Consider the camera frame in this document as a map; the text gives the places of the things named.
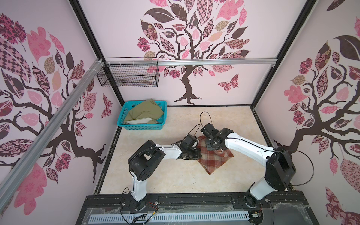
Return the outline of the red plaid skirt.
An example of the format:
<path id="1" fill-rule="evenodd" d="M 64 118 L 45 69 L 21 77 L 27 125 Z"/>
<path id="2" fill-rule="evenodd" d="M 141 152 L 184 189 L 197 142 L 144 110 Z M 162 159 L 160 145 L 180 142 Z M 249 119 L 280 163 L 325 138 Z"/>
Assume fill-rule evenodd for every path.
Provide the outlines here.
<path id="1" fill-rule="evenodd" d="M 200 149 L 201 157 L 197 161 L 209 175 L 234 157 L 230 150 L 209 151 L 206 146 L 205 136 L 200 136 L 198 140 L 197 147 Z"/>

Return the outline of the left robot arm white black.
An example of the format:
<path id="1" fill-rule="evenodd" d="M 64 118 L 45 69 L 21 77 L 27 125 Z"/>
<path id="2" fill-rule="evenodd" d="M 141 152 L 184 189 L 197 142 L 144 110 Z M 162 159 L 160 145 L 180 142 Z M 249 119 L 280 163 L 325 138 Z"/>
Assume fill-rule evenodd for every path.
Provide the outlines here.
<path id="1" fill-rule="evenodd" d="M 147 196 L 147 179 L 155 172 L 163 160 L 198 160 L 201 158 L 198 139 L 188 134 L 182 140 L 170 145 L 146 141 L 127 161 L 133 177 L 131 196 L 136 203 L 142 203 Z"/>

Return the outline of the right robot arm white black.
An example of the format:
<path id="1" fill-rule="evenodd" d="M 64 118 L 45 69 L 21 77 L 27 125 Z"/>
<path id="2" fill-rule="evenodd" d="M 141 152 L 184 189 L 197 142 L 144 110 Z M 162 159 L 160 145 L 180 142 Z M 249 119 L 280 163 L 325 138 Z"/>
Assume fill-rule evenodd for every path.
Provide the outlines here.
<path id="1" fill-rule="evenodd" d="M 251 185 L 244 196 L 251 208 L 268 194 L 286 190 L 296 173 L 291 154 L 281 147 L 274 149 L 255 143 L 228 128 L 217 130 L 210 123 L 201 132 L 211 150 L 235 150 L 264 166 L 264 177 Z"/>

